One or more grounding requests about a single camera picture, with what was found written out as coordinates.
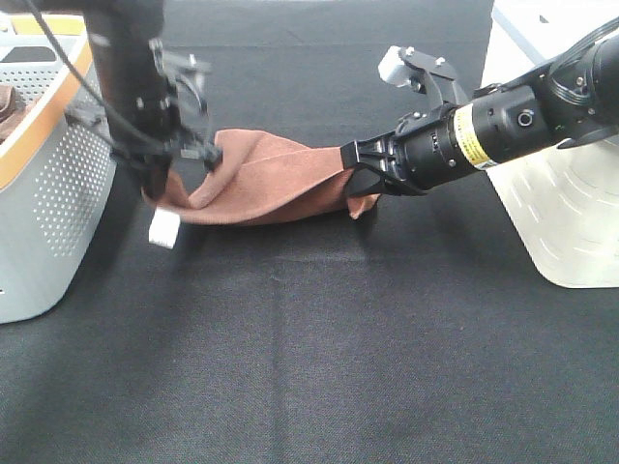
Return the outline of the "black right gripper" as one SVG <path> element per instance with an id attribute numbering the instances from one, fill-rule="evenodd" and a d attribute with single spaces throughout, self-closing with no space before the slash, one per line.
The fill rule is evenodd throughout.
<path id="1" fill-rule="evenodd" d="M 342 166 L 352 172 L 346 195 L 422 196 L 427 194 L 426 189 L 471 175 L 472 165 L 455 136 L 456 109 L 453 104 L 442 104 L 428 113 L 414 111 L 400 119 L 395 140 L 405 169 L 391 165 L 397 156 L 390 134 L 342 146 Z"/>

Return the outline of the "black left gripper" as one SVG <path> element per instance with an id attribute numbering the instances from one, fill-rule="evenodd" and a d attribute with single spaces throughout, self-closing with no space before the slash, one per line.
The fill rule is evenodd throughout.
<path id="1" fill-rule="evenodd" d="M 159 38 L 116 40 L 108 45 L 108 127 L 114 155 L 145 160 L 142 188 L 149 198 L 166 190 L 171 160 L 218 168 L 222 148 L 210 125 L 187 126 L 187 113 L 209 121 L 206 82 L 212 65 L 163 48 Z"/>

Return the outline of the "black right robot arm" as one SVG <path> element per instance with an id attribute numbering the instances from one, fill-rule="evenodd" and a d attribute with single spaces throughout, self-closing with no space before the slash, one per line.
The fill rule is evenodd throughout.
<path id="1" fill-rule="evenodd" d="M 468 98 L 441 57 L 392 46 L 381 78 L 427 96 L 429 110 L 340 149 L 348 197 L 430 189 L 547 147 L 589 145 L 618 132 L 618 28 L 612 19 L 565 52 Z"/>

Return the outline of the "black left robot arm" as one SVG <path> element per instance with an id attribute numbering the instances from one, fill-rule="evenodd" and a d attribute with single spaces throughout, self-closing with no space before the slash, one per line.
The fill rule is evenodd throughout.
<path id="1" fill-rule="evenodd" d="M 105 141 L 111 156 L 133 171 L 145 194 L 160 199 L 168 171 L 180 157 L 200 161 L 206 171 L 221 162 L 222 151 L 207 130 L 184 125 L 192 110 L 207 118 L 207 63 L 164 51 L 161 1 L 20 1 L 33 15 L 58 57 L 70 60 L 52 35 L 45 12 L 82 15 L 100 88 L 94 90 L 75 65 L 68 69 L 96 101 L 73 105 L 65 117 Z"/>

